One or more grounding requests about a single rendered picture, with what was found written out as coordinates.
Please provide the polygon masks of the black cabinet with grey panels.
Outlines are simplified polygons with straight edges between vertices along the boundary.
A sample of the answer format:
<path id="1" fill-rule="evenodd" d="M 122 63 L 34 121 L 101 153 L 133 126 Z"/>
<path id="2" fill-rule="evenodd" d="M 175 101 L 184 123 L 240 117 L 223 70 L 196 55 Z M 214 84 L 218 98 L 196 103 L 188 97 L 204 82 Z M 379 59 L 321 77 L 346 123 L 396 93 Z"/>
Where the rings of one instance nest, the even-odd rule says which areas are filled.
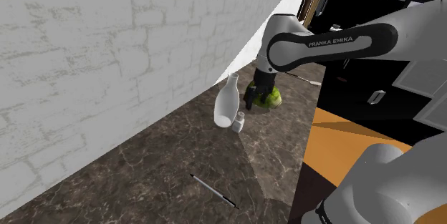
<path id="1" fill-rule="evenodd" d="M 320 109 L 408 145 L 443 132 L 413 119 L 429 98 L 393 86 L 407 61 L 351 59 L 322 65 Z"/>

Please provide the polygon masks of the small white bottle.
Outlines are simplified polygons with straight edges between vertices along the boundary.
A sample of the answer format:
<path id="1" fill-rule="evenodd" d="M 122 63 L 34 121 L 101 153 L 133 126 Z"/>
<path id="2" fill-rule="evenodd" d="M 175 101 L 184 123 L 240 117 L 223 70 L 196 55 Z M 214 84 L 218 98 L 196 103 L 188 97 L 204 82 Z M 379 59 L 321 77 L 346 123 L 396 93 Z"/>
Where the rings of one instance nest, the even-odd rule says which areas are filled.
<path id="1" fill-rule="evenodd" d="M 245 123 L 245 114 L 240 111 L 237 112 L 236 117 L 232 123 L 232 130 L 236 133 L 240 133 L 240 131 L 242 131 L 244 123 Z"/>

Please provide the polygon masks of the white tall vase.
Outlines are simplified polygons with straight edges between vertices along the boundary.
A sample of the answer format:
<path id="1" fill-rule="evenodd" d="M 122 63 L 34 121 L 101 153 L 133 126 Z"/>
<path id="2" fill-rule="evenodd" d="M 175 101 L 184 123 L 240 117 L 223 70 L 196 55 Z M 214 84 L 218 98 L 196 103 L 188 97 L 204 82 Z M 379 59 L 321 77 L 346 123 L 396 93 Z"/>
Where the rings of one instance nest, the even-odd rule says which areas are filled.
<path id="1" fill-rule="evenodd" d="M 230 127 L 239 110 L 238 78 L 237 73 L 230 73 L 216 97 L 213 118 L 218 127 Z"/>

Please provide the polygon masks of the slim dark utensil pale tip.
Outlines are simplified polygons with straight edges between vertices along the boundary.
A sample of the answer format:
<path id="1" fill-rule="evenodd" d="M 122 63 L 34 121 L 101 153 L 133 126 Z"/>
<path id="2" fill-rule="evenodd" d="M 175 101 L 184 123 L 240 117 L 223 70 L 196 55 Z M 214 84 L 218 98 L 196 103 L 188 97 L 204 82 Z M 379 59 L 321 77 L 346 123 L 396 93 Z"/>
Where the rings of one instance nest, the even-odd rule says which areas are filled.
<path id="1" fill-rule="evenodd" d="M 314 85 L 314 86 L 319 86 L 319 87 L 322 86 L 322 83 L 321 83 L 321 82 L 311 81 L 311 80 L 305 79 L 305 78 L 303 78 L 303 77 L 300 77 L 300 76 L 298 76 L 298 75 L 295 75 L 295 74 L 292 74 L 292 73 L 289 73 L 289 72 L 285 72 L 285 74 L 288 75 L 288 76 L 290 76 L 290 77 L 293 77 L 293 78 L 300 79 L 300 80 L 302 80 L 302 81 L 308 82 L 308 83 L 310 83 L 310 84 L 312 84 L 312 85 Z"/>

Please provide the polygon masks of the black and white pen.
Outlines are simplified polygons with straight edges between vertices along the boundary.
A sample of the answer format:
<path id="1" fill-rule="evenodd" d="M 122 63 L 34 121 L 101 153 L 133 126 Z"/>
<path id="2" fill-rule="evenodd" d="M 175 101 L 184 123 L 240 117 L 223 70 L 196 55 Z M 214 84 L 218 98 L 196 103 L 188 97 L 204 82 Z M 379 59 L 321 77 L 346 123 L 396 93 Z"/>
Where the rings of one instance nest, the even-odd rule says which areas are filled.
<path id="1" fill-rule="evenodd" d="M 223 201 L 225 201 L 226 203 L 228 203 L 231 207 L 239 209 L 239 207 L 232 202 L 229 198 L 227 198 L 225 195 L 222 195 L 219 191 L 217 191 L 216 189 L 214 189 L 213 187 L 211 187 L 210 185 L 208 185 L 206 182 L 202 181 L 200 178 L 196 177 L 194 174 L 190 174 L 190 176 L 195 179 L 196 181 L 198 181 L 200 184 L 202 184 L 205 188 L 209 189 L 212 193 L 214 193 L 215 195 L 217 195 L 218 197 L 220 197 Z"/>

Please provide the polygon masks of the green lettuce head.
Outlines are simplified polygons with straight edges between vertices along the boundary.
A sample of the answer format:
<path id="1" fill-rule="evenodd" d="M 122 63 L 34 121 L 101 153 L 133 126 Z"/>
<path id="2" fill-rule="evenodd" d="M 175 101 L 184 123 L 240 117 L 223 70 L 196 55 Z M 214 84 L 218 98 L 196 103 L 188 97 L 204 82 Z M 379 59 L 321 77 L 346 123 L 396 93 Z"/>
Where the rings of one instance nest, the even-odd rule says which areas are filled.
<path id="1" fill-rule="evenodd" d="M 279 90 L 275 86 L 257 85 L 252 81 L 246 88 L 244 95 L 246 109 L 250 110 L 255 104 L 261 108 L 277 108 L 282 103 Z"/>

